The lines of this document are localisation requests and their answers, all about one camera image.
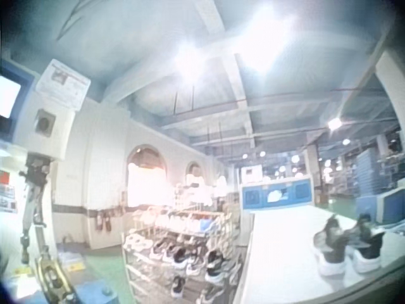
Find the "screen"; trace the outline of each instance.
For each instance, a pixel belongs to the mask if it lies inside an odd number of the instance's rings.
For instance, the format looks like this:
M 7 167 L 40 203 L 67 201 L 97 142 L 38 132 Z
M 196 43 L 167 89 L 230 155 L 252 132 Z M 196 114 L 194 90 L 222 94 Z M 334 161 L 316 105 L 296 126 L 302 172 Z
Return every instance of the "screen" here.
M 0 76 L 0 116 L 9 118 L 21 85 Z

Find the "white counter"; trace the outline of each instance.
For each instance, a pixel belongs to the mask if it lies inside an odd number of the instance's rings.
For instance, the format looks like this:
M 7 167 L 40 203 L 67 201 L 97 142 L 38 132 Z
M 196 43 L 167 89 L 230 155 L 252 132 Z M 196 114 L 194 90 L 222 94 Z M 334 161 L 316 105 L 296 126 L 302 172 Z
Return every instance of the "white counter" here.
M 405 237 L 386 233 L 381 269 L 358 274 L 347 258 L 344 275 L 320 276 L 311 250 L 312 237 L 331 215 L 313 206 L 257 212 L 240 302 L 347 303 L 404 274 Z M 338 219 L 343 229 L 356 223 L 341 216 Z

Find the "shoe rack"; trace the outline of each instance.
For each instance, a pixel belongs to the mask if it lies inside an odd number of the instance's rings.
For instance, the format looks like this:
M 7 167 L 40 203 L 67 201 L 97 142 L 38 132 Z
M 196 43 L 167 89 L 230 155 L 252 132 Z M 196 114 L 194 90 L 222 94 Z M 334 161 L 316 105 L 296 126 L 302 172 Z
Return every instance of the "shoe rack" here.
M 170 218 L 177 217 L 189 221 L 185 225 L 176 225 L 172 221 L 171 225 L 169 220 L 166 221 L 168 225 L 164 225 L 162 220 L 159 223 L 161 214 L 169 214 Z M 203 231 L 193 230 L 192 221 L 194 219 L 205 220 L 206 229 Z M 236 254 L 234 246 L 234 225 L 231 213 L 150 207 L 143 212 L 139 210 L 134 212 L 133 220 L 133 228 L 124 232 L 121 240 L 128 285 L 136 303 L 200 303 L 198 299 L 210 283 L 206 282 L 204 278 L 206 273 L 205 260 L 199 275 L 187 275 L 185 269 L 178 270 L 170 262 L 151 258 L 149 256 L 151 248 L 142 249 L 140 247 L 135 250 L 124 246 L 128 236 L 140 235 L 146 240 L 153 241 L 154 244 L 163 238 L 171 239 L 177 246 L 184 246 L 187 250 L 191 250 L 193 241 L 204 242 L 208 250 L 218 249 L 227 260 L 233 259 L 240 262 L 240 256 Z M 236 281 L 239 280 L 241 268 L 238 271 Z M 171 293 L 175 276 L 185 279 L 183 294 L 179 298 L 174 298 Z M 237 285 L 231 286 L 228 277 L 222 282 L 221 288 L 224 289 L 223 294 L 215 298 L 212 303 L 232 303 Z

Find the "ceiling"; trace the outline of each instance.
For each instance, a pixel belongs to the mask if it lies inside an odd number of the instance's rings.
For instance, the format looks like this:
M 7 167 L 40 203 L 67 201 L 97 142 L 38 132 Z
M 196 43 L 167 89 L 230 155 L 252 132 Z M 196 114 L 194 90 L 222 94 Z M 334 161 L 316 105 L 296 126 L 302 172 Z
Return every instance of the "ceiling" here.
M 10 3 L 2 56 L 39 73 L 56 58 L 92 80 L 91 98 L 126 106 L 133 119 L 224 162 L 253 163 L 260 151 L 270 159 L 315 141 L 322 157 L 336 157 L 350 149 L 343 139 L 369 141 L 398 126 L 373 74 L 395 27 L 380 1 L 266 1 L 280 18 L 294 16 L 289 43 L 266 73 L 233 51 L 264 1 Z M 175 65 L 185 41 L 205 58 L 194 85 Z M 334 117 L 344 126 L 331 134 Z

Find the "white table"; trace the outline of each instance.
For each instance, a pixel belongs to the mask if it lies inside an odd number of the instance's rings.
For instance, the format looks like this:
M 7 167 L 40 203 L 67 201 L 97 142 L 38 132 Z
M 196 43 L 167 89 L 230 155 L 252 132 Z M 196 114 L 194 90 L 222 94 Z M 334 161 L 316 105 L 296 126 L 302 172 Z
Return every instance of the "white table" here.
M 381 269 L 358 274 L 347 258 L 344 275 L 320 276 L 312 237 L 331 215 L 313 206 L 256 212 L 240 302 L 347 303 L 404 275 L 405 237 L 386 233 Z M 341 216 L 338 219 L 343 229 L 356 223 Z

